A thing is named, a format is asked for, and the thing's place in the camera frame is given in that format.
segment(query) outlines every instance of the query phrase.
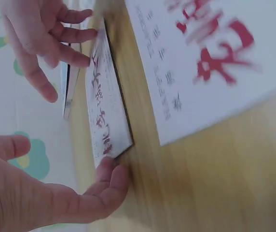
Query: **red chinese character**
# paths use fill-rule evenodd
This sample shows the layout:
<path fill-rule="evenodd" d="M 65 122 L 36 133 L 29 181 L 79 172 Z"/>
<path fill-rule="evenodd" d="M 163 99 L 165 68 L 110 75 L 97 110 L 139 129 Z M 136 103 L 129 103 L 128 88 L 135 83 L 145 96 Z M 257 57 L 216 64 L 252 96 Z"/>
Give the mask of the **red chinese character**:
<path fill-rule="evenodd" d="M 211 0 L 188 0 L 188 2 L 183 5 L 183 11 L 182 11 L 185 17 L 185 21 L 177 22 L 177 28 L 180 29 L 180 31 L 182 31 L 183 34 L 185 34 L 187 30 L 187 24 L 192 19 L 197 21 L 205 18 L 208 15 L 208 13 L 210 13 L 210 8 L 205 6 L 210 1 Z M 193 12 L 191 14 L 188 14 L 187 10 L 190 7 L 193 7 Z"/>
<path fill-rule="evenodd" d="M 219 28 L 219 19 L 223 16 L 223 11 L 218 12 L 212 19 L 196 29 L 186 40 L 186 43 L 191 43 L 197 39 L 197 43 L 201 43 L 207 37 L 213 35 Z"/>
<path fill-rule="evenodd" d="M 94 55 L 92 56 L 92 62 L 94 64 L 94 70 L 93 70 L 93 80 L 92 80 L 92 86 L 94 87 L 95 82 L 98 85 L 98 77 L 100 76 L 100 73 L 98 72 L 98 61 L 99 57 L 96 59 L 97 50 L 95 51 Z"/>
<path fill-rule="evenodd" d="M 164 4 L 168 5 L 167 10 L 168 12 L 171 12 L 178 8 L 183 1 L 184 0 L 166 0 Z"/>
<path fill-rule="evenodd" d="M 104 155 L 109 154 L 112 150 L 112 144 L 111 144 L 111 141 L 110 141 L 110 127 L 109 127 L 109 124 L 107 124 L 106 127 L 107 127 L 107 134 L 104 134 L 104 136 L 103 136 L 103 143 L 104 143 L 104 146 L 105 146 L 105 150 L 103 152 Z"/>
<path fill-rule="evenodd" d="M 99 127 L 99 128 L 102 128 L 103 125 L 105 125 L 105 118 L 104 118 L 104 115 L 105 115 L 105 111 L 101 110 L 100 108 L 100 114 L 97 116 L 96 118 L 96 125 Z"/>
<path fill-rule="evenodd" d="M 207 48 L 203 48 L 201 51 L 201 60 L 197 64 L 198 76 L 194 79 L 194 82 L 197 82 L 199 78 L 203 78 L 207 82 L 210 80 L 212 72 L 217 71 L 223 76 L 227 84 L 233 85 L 236 83 L 236 80 L 226 72 L 224 65 L 234 64 L 253 67 L 251 62 L 238 58 L 239 53 L 249 49 L 254 44 L 253 36 L 245 25 L 237 19 L 229 24 L 229 28 L 233 29 L 239 35 L 242 45 L 233 50 L 228 43 L 220 43 L 219 46 L 227 51 L 227 55 L 224 58 L 212 58 Z"/>
<path fill-rule="evenodd" d="M 95 94 L 95 97 L 96 97 L 96 101 L 98 102 L 97 106 L 99 106 L 100 99 L 103 99 L 103 93 L 101 91 L 101 84 L 99 84 L 99 86 L 97 87 L 97 93 Z"/>

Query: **white card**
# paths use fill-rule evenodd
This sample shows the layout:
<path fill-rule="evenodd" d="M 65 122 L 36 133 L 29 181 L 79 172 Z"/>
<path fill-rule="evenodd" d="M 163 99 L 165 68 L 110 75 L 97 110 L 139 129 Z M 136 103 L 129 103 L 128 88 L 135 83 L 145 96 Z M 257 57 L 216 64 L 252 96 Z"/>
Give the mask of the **white card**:
<path fill-rule="evenodd" d="M 105 156 L 117 157 L 132 145 L 114 70 L 104 20 L 85 77 L 86 99 L 97 167 Z"/>
<path fill-rule="evenodd" d="M 276 90 L 276 1 L 126 0 L 126 5 L 161 145 Z"/>

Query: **wooden table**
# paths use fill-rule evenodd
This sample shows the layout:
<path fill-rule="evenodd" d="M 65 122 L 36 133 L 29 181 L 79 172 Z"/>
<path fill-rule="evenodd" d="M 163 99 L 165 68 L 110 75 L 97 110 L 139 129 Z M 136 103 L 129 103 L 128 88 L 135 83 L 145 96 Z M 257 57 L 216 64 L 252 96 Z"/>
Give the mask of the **wooden table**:
<path fill-rule="evenodd" d="M 276 96 L 160 147 L 125 7 L 107 21 L 135 141 L 121 159 L 131 169 L 132 183 L 123 206 L 92 223 L 89 231 L 276 232 Z M 81 192 L 95 177 L 84 74 L 82 70 L 70 113 Z"/>

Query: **card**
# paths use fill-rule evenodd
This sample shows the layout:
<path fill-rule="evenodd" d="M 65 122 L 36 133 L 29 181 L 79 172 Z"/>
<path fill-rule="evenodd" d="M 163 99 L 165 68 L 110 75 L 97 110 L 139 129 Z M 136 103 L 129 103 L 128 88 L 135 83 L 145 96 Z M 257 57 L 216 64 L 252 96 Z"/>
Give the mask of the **card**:
<path fill-rule="evenodd" d="M 80 29 L 79 24 L 65 24 L 65 27 Z M 81 52 L 80 43 L 63 43 L 66 46 L 70 46 L 77 52 Z M 74 97 L 75 87 L 79 75 L 79 67 L 72 66 L 61 62 L 61 93 L 62 93 L 62 102 L 63 102 L 63 118 L 68 120 L 69 111 L 72 99 Z"/>
<path fill-rule="evenodd" d="M 126 0 L 166 145 L 276 91 L 276 1 Z"/>
<path fill-rule="evenodd" d="M 105 156 L 115 158 L 132 145 L 103 19 L 86 70 L 85 88 L 97 167 Z"/>

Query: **hand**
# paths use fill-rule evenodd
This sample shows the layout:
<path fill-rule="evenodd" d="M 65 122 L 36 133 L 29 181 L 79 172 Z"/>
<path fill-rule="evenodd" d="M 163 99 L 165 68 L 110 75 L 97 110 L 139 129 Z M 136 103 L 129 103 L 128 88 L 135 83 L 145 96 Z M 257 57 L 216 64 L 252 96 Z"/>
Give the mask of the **hand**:
<path fill-rule="evenodd" d="M 7 162 L 29 150 L 30 141 L 24 136 L 0 136 L 0 231 L 90 223 L 108 217 L 124 201 L 128 171 L 112 159 L 102 160 L 96 182 L 78 195 L 66 186 L 42 183 Z"/>
<path fill-rule="evenodd" d="M 78 24 L 92 15 L 92 10 L 68 10 L 62 0 L 0 0 L 3 21 L 18 63 L 27 80 L 49 102 L 57 92 L 47 80 L 36 55 L 55 68 L 59 61 L 87 67 L 90 59 L 61 42 L 82 43 L 94 39 L 96 30 L 65 28 L 63 23 Z"/>

